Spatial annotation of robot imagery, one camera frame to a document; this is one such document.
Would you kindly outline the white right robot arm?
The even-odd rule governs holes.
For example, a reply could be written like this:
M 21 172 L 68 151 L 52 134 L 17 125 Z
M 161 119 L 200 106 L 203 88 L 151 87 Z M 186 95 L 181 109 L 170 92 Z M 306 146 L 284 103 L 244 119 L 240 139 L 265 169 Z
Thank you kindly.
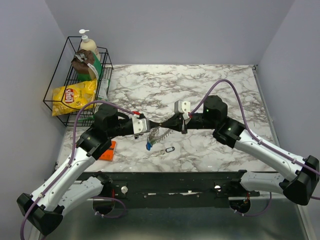
M 203 112 L 190 113 L 190 103 L 177 101 L 175 113 L 160 124 L 182 134 L 192 130 L 213 130 L 217 142 L 245 152 L 273 168 L 275 173 L 246 171 L 230 183 L 230 191 L 241 196 L 247 191 L 265 191 L 284 195 L 291 202 L 306 206 L 320 180 L 320 162 L 309 155 L 290 153 L 255 134 L 243 123 L 228 117 L 228 106 L 216 95 L 208 96 Z

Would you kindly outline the key with blue tag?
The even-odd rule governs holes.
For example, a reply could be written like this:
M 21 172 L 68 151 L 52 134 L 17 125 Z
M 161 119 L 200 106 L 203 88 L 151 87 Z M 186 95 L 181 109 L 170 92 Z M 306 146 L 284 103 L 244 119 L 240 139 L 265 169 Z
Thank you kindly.
M 148 151 L 151 150 L 152 146 L 153 146 L 153 145 L 152 145 L 150 142 L 147 142 L 147 143 L 146 143 L 146 149 L 147 149 Z

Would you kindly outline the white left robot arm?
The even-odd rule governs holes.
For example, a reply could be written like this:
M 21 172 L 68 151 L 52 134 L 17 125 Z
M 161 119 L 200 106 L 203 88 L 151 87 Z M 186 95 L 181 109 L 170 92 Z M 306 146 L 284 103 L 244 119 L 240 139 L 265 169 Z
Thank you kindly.
M 118 136 L 139 136 L 158 127 L 158 122 L 142 113 L 126 110 L 114 103 L 97 100 L 86 107 L 99 104 L 93 124 L 78 138 L 72 140 L 72 149 L 63 164 L 31 194 L 23 193 L 17 204 L 24 218 L 20 238 L 24 238 L 26 222 L 30 222 L 43 236 L 51 234 L 66 213 L 92 197 L 107 197 L 111 185 L 105 179 L 90 177 L 70 189 L 77 178 L 112 145 Z

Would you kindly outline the metal numbered key ring disc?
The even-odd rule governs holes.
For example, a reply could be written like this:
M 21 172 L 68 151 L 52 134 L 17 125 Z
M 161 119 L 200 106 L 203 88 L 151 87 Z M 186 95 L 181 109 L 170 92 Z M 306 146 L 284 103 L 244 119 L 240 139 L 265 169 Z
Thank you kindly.
M 147 143 L 151 144 L 152 146 L 154 144 L 160 143 L 165 138 L 167 138 L 172 132 L 173 130 L 169 128 L 153 128 L 147 137 Z

